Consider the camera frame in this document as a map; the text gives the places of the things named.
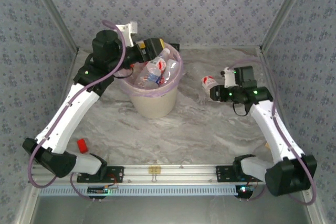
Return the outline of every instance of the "red object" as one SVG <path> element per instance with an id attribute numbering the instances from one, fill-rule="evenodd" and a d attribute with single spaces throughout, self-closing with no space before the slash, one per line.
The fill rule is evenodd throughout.
<path id="1" fill-rule="evenodd" d="M 79 151 L 80 151 L 81 153 L 85 153 L 85 152 L 88 152 L 88 151 L 89 151 L 89 149 L 88 149 L 88 147 L 87 147 L 87 145 L 86 145 L 84 139 L 80 139 L 80 140 L 78 140 L 78 141 L 77 141 L 77 145 L 78 145 Z"/>

